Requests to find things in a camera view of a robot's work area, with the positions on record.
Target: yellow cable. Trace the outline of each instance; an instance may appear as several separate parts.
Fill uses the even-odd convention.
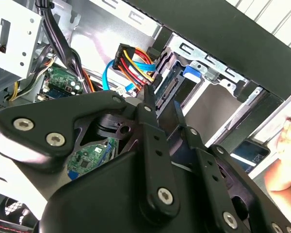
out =
[[[126,77],[129,81],[131,81],[132,84],[134,84],[135,87],[136,87],[139,91],[141,91],[141,88],[138,86],[138,84],[135,83],[135,81],[134,81],[132,78],[130,78],[130,76],[128,76],[128,74],[124,71],[124,69],[123,69],[121,66],[118,66],[118,67],[120,68],[120,70],[122,71],[122,73],[125,75],[125,77]]]
[[[126,50],[124,50],[124,55],[127,58],[127,60],[129,60],[129,62],[136,68],[136,70],[138,70],[140,72],[140,74],[142,76],[144,76],[146,79],[150,80],[151,82],[153,81],[153,78],[151,78],[150,76],[148,76],[145,73],[143,73],[143,71],[140,70],[139,67],[137,67],[137,65],[130,59],[130,57],[128,56]]]
[[[16,97],[16,95],[17,95],[17,91],[18,91],[18,83],[17,82],[15,82],[14,83],[14,90],[13,90],[13,94],[12,94],[12,97],[10,98],[10,100],[9,101],[13,101],[14,100],[14,98]]]
[[[142,49],[140,49],[140,48],[136,48],[138,51],[140,51],[140,52],[142,52],[142,53],[144,53],[145,54],[145,56],[151,61],[151,64],[153,64],[153,62],[152,62],[152,60],[151,60],[151,58],[147,55],[147,53],[145,52],[145,51],[143,51]]]

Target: black plastic housing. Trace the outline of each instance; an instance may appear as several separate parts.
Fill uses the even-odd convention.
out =
[[[134,47],[131,47],[131,46],[125,45],[125,44],[120,44],[120,46],[118,47],[118,50],[116,52],[113,66],[112,66],[112,68],[114,70],[120,70],[120,68],[118,66],[120,65],[121,57],[124,55],[124,50],[127,51],[127,54],[130,57],[130,59],[132,59],[132,57],[134,56],[135,51],[136,51],[136,49]]]

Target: fan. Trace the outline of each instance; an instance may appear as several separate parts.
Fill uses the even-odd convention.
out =
[[[0,222],[4,225],[9,224],[12,229],[18,225],[32,230],[38,220],[25,204],[5,198],[0,205]]]

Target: green circuit board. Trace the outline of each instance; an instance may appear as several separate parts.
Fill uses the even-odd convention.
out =
[[[84,175],[105,162],[117,151],[118,141],[110,138],[106,143],[87,146],[74,153],[67,166],[68,174]]]
[[[83,87],[81,82],[71,75],[70,73],[64,71],[61,67],[52,67],[49,73],[49,83],[56,86],[57,88],[67,92],[75,92],[75,94],[82,94]]]

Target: screw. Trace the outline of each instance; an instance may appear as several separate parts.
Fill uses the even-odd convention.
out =
[[[276,223],[272,223],[272,227],[275,230],[276,233],[283,233],[281,228],[276,224]]]
[[[16,119],[13,122],[13,125],[17,130],[21,130],[21,131],[29,131],[34,128],[34,123],[31,120],[26,119],[26,118]]]
[[[151,112],[152,110],[149,108],[149,107],[147,107],[147,106],[145,106],[145,109],[148,111],[148,112]]]
[[[191,129],[190,131],[191,131],[191,133],[193,133],[194,135],[197,135],[197,131],[196,131],[195,129]]]
[[[217,150],[220,152],[220,154],[224,154],[224,151],[220,147],[217,147]]]
[[[291,228],[287,227],[287,231],[288,231],[288,233],[291,233]]]
[[[60,133],[50,133],[47,135],[47,143],[53,147],[61,147],[65,144],[65,137]]]
[[[174,201],[173,195],[166,188],[160,188],[157,194],[159,196],[159,199],[166,205],[171,205]]]
[[[121,102],[121,99],[119,99],[118,97],[116,97],[116,96],[113,96],[113,100],[114,101],[116,101],[116,102],[118,102],[118,103],[120,103]]]
[[[227,223],[227,225],[230,226],[230,228],[232,229],[237,228],[238,226],[237,221],[232,214],[230,214],[229,212],[224,212],[223,218],[224,218],[224,221]]]

